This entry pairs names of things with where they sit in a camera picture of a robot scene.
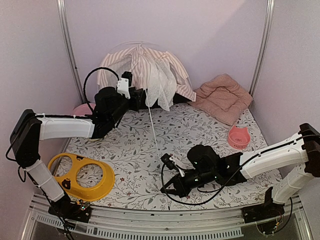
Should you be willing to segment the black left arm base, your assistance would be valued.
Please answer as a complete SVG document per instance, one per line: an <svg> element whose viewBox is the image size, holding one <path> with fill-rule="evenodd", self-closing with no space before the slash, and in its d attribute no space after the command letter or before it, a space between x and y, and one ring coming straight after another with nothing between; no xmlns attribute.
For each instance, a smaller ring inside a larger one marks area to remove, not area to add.
<svg viewBox="0 0 320 240"><path fill-rule="evenodd" d="M88 223L90 220L92 208L87 201L71 200L69 195L64 193L57 201L48 199L48 202L50 204L48 213L51 215L82 223Z"/></svg>

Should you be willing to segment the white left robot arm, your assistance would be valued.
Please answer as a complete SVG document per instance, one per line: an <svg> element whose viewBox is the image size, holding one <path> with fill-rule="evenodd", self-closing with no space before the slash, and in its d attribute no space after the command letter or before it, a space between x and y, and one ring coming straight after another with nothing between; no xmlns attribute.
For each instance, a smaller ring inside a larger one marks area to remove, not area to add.
<svg viewBox="0 0 320 240"><path fill-rule="evenodd" d="M95 95L95 107L90 108L90 114L36 114L32 109L26 109L10 135L7 151L13 152L14 157L7 157L7 160L16 162L27 172L45 195L55 202L55 209L63 217L74 213L74 205L66 200L66 192L41 160L39 142L64 138L101 139L118 127L127 111L138 111L144 90L132 86L131 72L126 71L116 79L116 87L104 87Z"/></svg>

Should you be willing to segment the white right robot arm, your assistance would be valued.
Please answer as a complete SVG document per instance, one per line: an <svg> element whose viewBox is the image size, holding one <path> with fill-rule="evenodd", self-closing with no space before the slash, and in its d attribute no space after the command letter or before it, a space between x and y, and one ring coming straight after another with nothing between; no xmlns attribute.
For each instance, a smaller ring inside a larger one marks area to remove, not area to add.
<svg viewBox="0 0 320 240"><path fill-rule="evenodd" d="M169 198L187 197L192 189L216 182L223 189L244 183L262 173L294 165L291 172L264 194L259 206L262 218L269 218L309 181L320 176L320 133L308 123L299 126L299 132L268 147L237 152L220 157L211 146L198 144L187 153L192 169L184 169L172 155L161 157L164 168L177 174L163 183L161 193Z"/></svg>

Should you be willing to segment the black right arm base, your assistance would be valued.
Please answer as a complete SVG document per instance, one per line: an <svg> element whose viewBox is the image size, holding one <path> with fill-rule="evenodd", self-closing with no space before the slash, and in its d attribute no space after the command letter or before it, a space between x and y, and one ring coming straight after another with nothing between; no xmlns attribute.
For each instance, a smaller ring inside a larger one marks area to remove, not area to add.
<svg viewBox="0 0 320 240"><path fill-rule="evenodd" d="M264 194L264 202L261 204L243 207L241 214L245 223L262 221L265 219L281 216L285 213L284 203L277 204L272 197L273 187L270 187Z"/></svg>

